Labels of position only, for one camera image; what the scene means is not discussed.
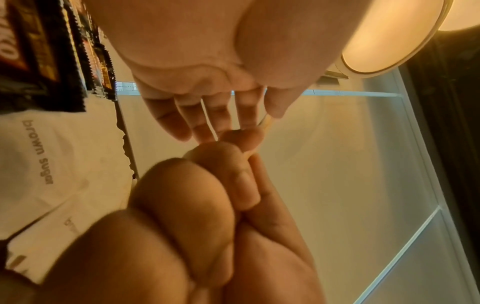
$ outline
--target hand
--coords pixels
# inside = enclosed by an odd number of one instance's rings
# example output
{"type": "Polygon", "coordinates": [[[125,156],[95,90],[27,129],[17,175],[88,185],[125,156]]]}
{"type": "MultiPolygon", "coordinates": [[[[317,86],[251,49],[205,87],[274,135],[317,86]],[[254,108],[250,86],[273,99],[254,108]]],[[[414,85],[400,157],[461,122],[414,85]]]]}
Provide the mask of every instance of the hand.
{"type": "Polygon", "coordinates": [[[225,132],[223,142],[157,164],[127,210],[59,258],[35,303],[324,303],[313,258],[260,157],[242,153],[262,137],[225,132]]]}
{"type": "Polygon", "coordinates": [[[340,55],[371,0],[84,0],[160,125],[186,141],[274,118],[340,55]]]}

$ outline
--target black packet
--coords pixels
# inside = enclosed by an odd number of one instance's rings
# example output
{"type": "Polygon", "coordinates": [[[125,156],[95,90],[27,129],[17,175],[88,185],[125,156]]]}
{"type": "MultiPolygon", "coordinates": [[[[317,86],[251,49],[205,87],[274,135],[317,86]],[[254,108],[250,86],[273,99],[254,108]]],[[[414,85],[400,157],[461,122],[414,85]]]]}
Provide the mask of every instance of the black packet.
{"type": "Polygon", "coordinates": [[[0,113],[83,112],[86,91],[58,0],[0,0],[0,113]]]}

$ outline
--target skin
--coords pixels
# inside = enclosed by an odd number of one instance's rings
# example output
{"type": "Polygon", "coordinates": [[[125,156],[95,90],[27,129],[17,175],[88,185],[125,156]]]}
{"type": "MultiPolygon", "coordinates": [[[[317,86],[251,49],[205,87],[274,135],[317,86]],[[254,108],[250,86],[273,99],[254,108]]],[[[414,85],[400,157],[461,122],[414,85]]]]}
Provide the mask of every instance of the skin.
{"type": "Polygon", "coordinates": [[[287,108],[340,55],[371,0],[84,0],[131,68],[146,105],[178,140],[214,140],[287,108]]]}
{"type": "Polygon", "coordinates": [[[322,304],[294,220],[260,157],[261,130],[228,131],[154,166],[128,208],[94,224],[58,259],[41,303],[322,304]]]}

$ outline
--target fingernail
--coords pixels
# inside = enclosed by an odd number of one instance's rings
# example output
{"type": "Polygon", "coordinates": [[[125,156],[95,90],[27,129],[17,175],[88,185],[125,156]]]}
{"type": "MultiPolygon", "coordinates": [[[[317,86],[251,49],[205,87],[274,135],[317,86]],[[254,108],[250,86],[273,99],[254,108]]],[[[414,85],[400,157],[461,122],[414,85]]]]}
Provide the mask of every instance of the fingernail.
{"type": "Polygon", "coordinates": [[[208,272],[210,286],[227,283],[234,273],[234,244],[229,244],[213,262],[208,272]]]}
{"type": "Polygon", "coordinates": [[[242,172],[236,180],[236,192],[238,198],[246,207],[260,202],[259,189],[254,178],[246,171],[242,172]]]}

